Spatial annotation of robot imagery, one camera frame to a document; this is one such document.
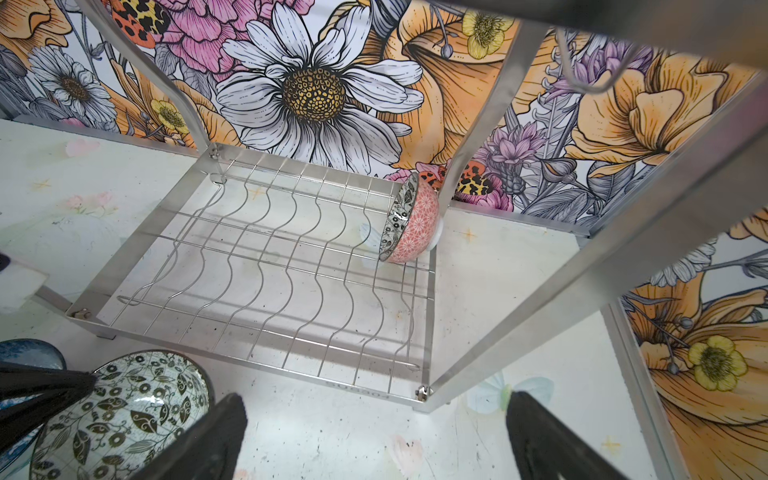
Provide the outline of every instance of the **floral wallpaper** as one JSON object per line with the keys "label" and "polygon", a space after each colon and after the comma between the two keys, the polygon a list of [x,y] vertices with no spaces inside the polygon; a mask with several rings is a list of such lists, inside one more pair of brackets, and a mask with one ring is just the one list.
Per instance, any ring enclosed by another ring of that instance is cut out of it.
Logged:
{"label": "floral wallpaper", "polygon": [[[192,100],[212,140],[435,188],[518,22],[423,0],[102,0]],[[179,111],[74,0],[0,2],[0,94],[15,110],[193,146]],[[576,75],[630,45],[572,32]],[[561,75],[541,44],[456,198],[591,227],[755,71],[643,47],[609,91]]]}
{"label": "floral wallpaper", "polygon": [[692,478],[768,478],[766,212],[622,297]]}

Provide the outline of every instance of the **patterned bowl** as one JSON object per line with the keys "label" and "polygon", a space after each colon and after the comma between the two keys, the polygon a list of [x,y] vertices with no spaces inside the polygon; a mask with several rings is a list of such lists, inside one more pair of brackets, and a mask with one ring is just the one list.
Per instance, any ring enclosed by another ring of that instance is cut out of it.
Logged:
{"label": "patterned bowl", "polygon": [[[17,339],[0,342],[0,362],[17,363],[26,366],[38,366],[43,369],[66,370],[67,363],[61,353],[50,343],[36,339]],[[0,401],[0,410],[17,405],[34,396],[19,397]],[[37,438],[43,425],[29,432],[23,439],[16,442],[10,449],[0,452],[0,478],[12,475],[23,468],[29,458],[18,460],[32,442]]]}
{"label": "patterned bowl", "polygon": [[379,260],[391,263],[416,260],[422,252],[435,246],[441,231],[437,192],[419,172],[413,172],[389,208],[379,245]]}
{"label": "patterned bowl", "polygon": [[213,403],[205,372],[175,352],[131,353],[95,373],[94,391],[45,425],[30,480],[125,480]]}

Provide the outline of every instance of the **wire rack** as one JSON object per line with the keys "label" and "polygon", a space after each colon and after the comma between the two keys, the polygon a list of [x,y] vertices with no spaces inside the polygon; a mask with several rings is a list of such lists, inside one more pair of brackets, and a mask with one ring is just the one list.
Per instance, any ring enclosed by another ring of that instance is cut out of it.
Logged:
{"label": "wire rack", "polygon": [[101,322],[413,401],[428,380],[435,258],[378,260],[399,185],[288,159],[277,169],[230,161],[221,170],[154,235]]}

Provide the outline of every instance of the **pink bowl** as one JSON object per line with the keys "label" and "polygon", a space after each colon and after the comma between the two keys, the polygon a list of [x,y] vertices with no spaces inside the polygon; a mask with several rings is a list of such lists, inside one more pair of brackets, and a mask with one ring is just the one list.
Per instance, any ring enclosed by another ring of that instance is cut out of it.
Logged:
{"label": "pink bowl", "polygon": [[413,172],[389,209],[379,259],[391,263],[416,260],[435,235],[438,219],[437,193]]}

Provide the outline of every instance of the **blue plate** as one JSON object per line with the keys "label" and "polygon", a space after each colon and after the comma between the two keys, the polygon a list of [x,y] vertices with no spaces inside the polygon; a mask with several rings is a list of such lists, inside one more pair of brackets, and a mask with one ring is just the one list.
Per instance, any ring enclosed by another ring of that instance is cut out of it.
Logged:
{"label": "blue plate", "polygon": [[[35,339],[18,339],[0,342],[0,362],[18,363],[27,366],[39,366],[46,369],[64,370],[67,363],[56,347],[50,343]],[[0,401],[0,410],[17,405],[33,397],[21,397]],[[0,472],[13,463],[40,433],[42,425],[29,432],[10,449],[0,453]]]}

